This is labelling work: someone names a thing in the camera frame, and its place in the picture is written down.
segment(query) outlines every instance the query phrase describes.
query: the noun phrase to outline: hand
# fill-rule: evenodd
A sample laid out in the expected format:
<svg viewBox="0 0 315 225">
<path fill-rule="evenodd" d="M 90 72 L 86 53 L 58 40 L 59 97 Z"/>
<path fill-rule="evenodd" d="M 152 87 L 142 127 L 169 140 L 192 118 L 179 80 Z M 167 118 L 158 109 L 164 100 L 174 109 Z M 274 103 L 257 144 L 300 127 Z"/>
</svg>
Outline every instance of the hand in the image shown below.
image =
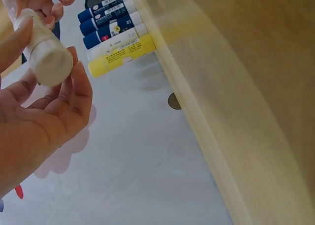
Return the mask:
<svg viewBox="0 0 315 225">
<path fill-rule="evenodd" d="M 53 4 L 52 0 L 2 0 L 9 17 L 14 21 L 24 8 L 31 8 L 43 22 L 52 29 L 55 23 L 63 16 L 63 6 L 73 4 L 74 0 L 59 0 L 60 3 Z"/>
<path fill-rule="evenodd" d="M 32 33 L 32 18 L 0 43 L 0 72 L 21 54 Z M 30 70 L 0 91 L 0 198 L 33 173 L 56 149 L 88 123 L 92 88 L 74 47 L 71 75 L 29 107 L 21 104 L 37 81 Z"/>
</svg>

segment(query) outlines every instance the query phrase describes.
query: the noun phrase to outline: wooden board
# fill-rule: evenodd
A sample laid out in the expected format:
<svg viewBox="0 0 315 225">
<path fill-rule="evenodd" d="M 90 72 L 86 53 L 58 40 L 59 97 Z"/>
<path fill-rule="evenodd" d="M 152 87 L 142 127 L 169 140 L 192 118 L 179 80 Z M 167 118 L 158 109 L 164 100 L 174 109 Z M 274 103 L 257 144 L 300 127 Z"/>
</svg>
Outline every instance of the wooden board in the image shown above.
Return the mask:
<svg viewBox="0 0 315 225">
<path fill-rule="evenodd" d="M 8 35 L 12 34 L 12 23 L 7 15 L 7 11 L 0 0 L 0 42 L 3 41 Z M 19 57 L 5 72 L 1 74 L 1 77 L 5 77 L 7 74 L 15 70 L 21 65 L 22 58 Z"/>
<path fill-rule="evenodd" d="M 315 0 L 133 0 L 236 225 L 315 224 Z"/>
</svg>

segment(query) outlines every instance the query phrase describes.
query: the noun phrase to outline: barcode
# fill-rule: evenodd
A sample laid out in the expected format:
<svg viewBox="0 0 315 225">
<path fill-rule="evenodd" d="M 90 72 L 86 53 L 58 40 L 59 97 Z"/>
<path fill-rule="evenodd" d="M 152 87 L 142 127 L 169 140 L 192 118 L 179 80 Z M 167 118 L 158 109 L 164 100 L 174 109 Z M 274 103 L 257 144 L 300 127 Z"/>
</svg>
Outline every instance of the barcode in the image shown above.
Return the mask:
<svg viewBox="0 0 315 225">
<path fill-rule="evenodd" d="M 103 4 L 103 6 L 106 6 L 106 5 L 108 5 L 108 4 L 112 3 L 112 2 L 115 2 L 115 1 L 117 1 L 117 0 L 105 0 L 105 1 L 102 2 L 102 4 Z"/>
<path fill-rule="evenodd" d="M 123 49 L 127 48 L 128 46 L 131 46 L 131 45 L 133 45 L 133 44 L 135 44 L 135 43 L 137 43 L 137 42 L 139 42 L 139 39 L 134 39 L 134 40 L 132 40 L 132 41 L 130 41 L 130 42 L 124 44 L 123 46 L 119 47 L 118 50 L 119 50 L 119 51 L 120 51 L 120 50 L 123 50 Z"/>
<path fill-rule="evenodd" d="M 124 6 L 125 6 L 125 5 L 124 5 L 123 3 L 118 4 L 117 6 L 112 7 L 112 8 L 110 8 L 110 9 L 106 10 L 106 11 L 105 11 L 105 15 L 108 15 L 108 14 L 110 14 L 110 13 L 112 13 L 112 12 L 115 12 L 116 10 L 121 9 L 121 8 L 123 8 Z"/>
</svg>

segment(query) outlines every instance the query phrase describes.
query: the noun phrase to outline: blue glue stick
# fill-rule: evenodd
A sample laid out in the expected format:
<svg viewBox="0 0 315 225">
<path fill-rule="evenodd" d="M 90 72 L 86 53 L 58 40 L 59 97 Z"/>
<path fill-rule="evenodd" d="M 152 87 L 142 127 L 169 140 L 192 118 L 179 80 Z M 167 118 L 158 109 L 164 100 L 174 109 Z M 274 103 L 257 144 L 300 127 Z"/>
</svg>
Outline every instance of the blue glue stick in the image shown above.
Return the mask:
<svg viewBox="0 0 315 225">
<path fill-rule="evenodd" d="M 142 23 L 143 23 L 142 19 L 138 12 L 134 12 L 125 17 L 115 19 L 107 23 L 107 25 L 101 27 L 98 31 L 93 32 L 87 35 L 86 37 L 84 37 L 83 41 L 84 41 L 85 47 L 87 49 L 91 49 L 97 46 L 98 44 L 100 44 L 101 42 L 104 42 L 131 28 L 137 27 Z"/>
<path fill-rule="evenodd" d="M 104 0 L 99 4 L 96 4 L 93 7 L 90 7 L 85 11 L 79 13 L 78 14 L 79 21 L 80 23 L 84 23 L 87 20 L 95 17 L 96 15 L 101 14 L 112 7 L 115 7 L 120 3 L 125 3 L 126 1 L 128 0 Z"/>
<path fill-rule="evenodd" d="M 95 17 L 87 20 L 80 25 L 80 30 L 84 36 L 87 36 L 97 30 L 102 26 L 106 25 L 110 21 L 123 17 L 136 12 L 136 8 L 131 0 L 125 3 L 120 3 L 115 7 L 112 7 L 105 12 L 96 15 Z"/>
</svg>

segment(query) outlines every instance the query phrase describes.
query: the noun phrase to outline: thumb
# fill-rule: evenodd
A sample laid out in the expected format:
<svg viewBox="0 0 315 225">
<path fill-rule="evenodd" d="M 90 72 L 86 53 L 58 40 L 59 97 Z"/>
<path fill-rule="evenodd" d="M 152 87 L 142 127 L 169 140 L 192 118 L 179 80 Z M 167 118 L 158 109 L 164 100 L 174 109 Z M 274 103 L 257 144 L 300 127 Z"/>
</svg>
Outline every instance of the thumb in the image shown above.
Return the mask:
<svg viewBox="0 0 315 225">
<path fill-rule="evenodd" d="M 22 54 L 30 41 L 33 29 L 32 17 L 26 18 L 18 30 L 0 43 L 0 73 L 10 67 Z"/>
<path fill-rule="evenodd" d="M 21 13 L 21 0 L 2 0 L 6 10 L 8 11 L 11 21 L 14 21 Z"/>
</svg>

